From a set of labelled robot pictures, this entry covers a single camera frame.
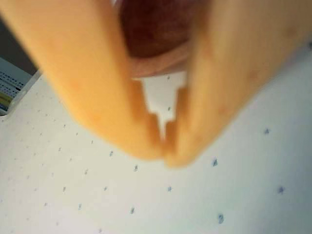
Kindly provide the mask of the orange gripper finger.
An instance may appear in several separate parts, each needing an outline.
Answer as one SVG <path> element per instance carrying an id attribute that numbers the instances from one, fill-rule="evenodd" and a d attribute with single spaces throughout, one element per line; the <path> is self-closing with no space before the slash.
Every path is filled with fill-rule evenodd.
<path id="1" fill-rule="evenodd" d="M 187 86 L 178 92 L 175 121 L 166 126 L 166 164 L 193 161 L 311 34 L 309 0 L 202 3 Z"/>
<path id="2" fill-rule="evenodd" d="M 0 14 L 80 124 L 137 158 L 164 157 L 109 0 L 3 0 Z"/>

